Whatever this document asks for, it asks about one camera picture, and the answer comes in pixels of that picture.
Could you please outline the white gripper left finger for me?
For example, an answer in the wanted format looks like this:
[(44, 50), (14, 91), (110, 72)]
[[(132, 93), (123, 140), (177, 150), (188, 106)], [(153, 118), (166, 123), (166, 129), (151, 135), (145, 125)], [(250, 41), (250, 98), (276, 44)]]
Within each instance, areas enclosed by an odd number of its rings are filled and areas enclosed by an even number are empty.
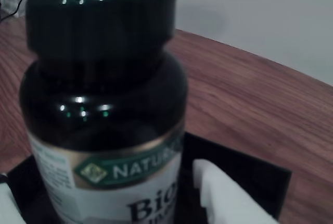
[(21, 215), (4, 173), (1, 173), (1, 223), (21, 223)]

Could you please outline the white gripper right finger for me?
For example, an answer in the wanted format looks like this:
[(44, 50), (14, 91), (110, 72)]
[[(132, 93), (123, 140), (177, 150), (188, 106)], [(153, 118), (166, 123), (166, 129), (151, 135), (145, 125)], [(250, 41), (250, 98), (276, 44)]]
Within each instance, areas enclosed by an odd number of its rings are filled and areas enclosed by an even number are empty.
[(237, 182), (206, 159), (193, 161), (194, 188), (208, 223), (278, 223)]

